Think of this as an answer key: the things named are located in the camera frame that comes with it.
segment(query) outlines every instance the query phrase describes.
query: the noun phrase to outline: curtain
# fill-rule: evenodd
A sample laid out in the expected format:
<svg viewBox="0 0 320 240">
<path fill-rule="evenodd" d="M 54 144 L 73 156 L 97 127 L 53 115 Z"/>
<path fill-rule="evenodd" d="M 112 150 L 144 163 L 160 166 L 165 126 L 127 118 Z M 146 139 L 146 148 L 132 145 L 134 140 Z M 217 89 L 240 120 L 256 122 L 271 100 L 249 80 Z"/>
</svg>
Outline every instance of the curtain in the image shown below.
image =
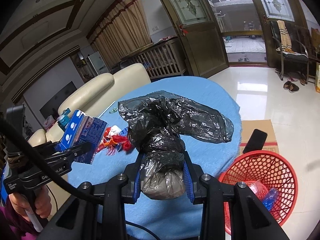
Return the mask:
<svg viewBox="0 0 320 240">
<path fill-rule="evenodd" d="M 100 52 L 109 67 L 149 45 L 150 33 L 141 0 L 115 0 L 88 36 L 93 49 Z"/>
</svg>

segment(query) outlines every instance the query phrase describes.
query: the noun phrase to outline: purple sleeve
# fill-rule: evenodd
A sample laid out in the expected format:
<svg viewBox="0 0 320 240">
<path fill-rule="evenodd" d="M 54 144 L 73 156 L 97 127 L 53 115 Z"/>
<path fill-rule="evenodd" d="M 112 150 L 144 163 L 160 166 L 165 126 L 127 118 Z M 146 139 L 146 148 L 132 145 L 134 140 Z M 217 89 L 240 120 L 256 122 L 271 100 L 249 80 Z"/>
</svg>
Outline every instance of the purple sleeve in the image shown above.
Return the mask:
<svg viewBox="0 0 320 240">
<path fill-rule="evenodd" d="M 33 224 L 26 221 L 22 216 L 17 214 L 9 200 L 7 198 L 6 206 L 0 207 L 1 217 L 5 218 L 5 221 L 0 223 L 6 223 L 10 226 L 11 231 L 15 234 L 17 239 L 21 240 L 35 240 L 39 234 L 33 227 Z"/>
</svg>

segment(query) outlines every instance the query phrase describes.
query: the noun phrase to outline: blue table cover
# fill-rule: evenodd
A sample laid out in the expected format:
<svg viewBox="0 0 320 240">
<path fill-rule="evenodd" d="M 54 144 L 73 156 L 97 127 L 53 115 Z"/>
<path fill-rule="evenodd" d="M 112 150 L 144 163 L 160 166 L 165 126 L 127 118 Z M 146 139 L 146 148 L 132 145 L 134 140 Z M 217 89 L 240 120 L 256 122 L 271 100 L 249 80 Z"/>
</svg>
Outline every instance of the blue table cover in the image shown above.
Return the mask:
<svg viewBox="0 0 320 240">
<path fill-rule="evenodd" d="M 220 111 L 229 118 L 234 125 L 232 141 L 228 143 L 206 143 L 198 141 L 190 136 L 182 135 L 191 161 L 201 165 L 204 173 L 218 178 L 237 156 L 241 141 L 241 119 L 239 106 L 231 96 L 217 83 L 205 78 L 194 76 L 178 76 L 162 79 L 140 87 L 118 101 L 144 96 L 159 90 L 175 93 L 190 98 L 201 104 L 210 106 Z M 117 125 L 121 129 L 127 127 L 118 112 L 110 114 L 109 111 L 117 107 L 116 101 L 101 119 L 108 122 L 109 126 Z M 108 181 L 113 176 L 122 173 L 127 164 L 136 160 L 138 152 L 134 149 L 130 154 L 122 151 L 114 156 L 106 156 L 107 150 L 102 150 L 95 156 L 90 164 L 72 164 L 72 171 L 68 175 L 68 181 L 78 187 L 83 181 L 98 184 Z M 172 200 L 151 200 L 141 193 L 135 205 L 125 205 L 126 220 L 142 225 L 153 231 L 161 240 L 183 239 L 199 236 L 202 205 L 193 205 L 186 193 Z M 147 232 L 127 226 L 128 234 L 141 240 L 154 240 Z"/>
</svg>

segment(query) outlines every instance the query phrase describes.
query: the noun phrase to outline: cream leather sofa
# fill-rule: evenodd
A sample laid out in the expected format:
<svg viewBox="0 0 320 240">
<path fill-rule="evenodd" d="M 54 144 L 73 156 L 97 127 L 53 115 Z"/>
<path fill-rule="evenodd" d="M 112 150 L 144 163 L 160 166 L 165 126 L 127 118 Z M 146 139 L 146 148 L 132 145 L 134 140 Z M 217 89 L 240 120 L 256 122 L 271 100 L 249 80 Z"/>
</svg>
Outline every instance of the cream leather sofa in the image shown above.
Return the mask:
<svg viewBox="0 0 320 240">
<path fill-rule="evenodd" d="M 63 110 L 70 108 L 72 116 L 76 109 L 87 113 L 90 116 L 98 117 L 103 111 L 110 106 L 113 101 L 118 100 L 125 94 L 149 84 L 150 78 L 144 66 L 140 63 L 130 65 L 114 75 L 103 73 L 93 78 L 73 94 L 71 94 L 59 107 L 58 113 L 62 114 Z M 63 136 L 63 131 L 55 123 L 47 132 L 43 129 L 37 130 L 29 139 L 31 146 L 36 146 L 47 141 L 56 142 Z M 67 200 L 70 194 L 54 182 L 48 184 L 49 188 L 55 195 L 58 208 Z M 55 203 L 51 196 L 52 212 L 56 213 Z"/>
</svg>

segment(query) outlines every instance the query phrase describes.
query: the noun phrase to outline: red basket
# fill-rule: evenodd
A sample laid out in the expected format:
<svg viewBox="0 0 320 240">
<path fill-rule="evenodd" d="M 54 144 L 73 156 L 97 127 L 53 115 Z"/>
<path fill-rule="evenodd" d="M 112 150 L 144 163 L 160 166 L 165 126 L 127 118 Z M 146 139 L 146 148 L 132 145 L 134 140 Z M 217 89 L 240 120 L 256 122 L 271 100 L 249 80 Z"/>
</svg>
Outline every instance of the red basket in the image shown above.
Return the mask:
<svg viewBox="0 0 320 240">
<path fill-rule="evenodd" d="M 279 196 L 270 213 L 282 226 L 293 211 L 298 196 L 298 180 L 288 161 L 269 151 L 253 151 L 235 159 L 219 181 L 235 185 L 239 181 L 249 186 L 257 181 L 265 186 L 266 194 L 271 188 L 279 191 Z M 224 203 L 226 232 L 231 235 L 228 203 Z"/>
</svg>

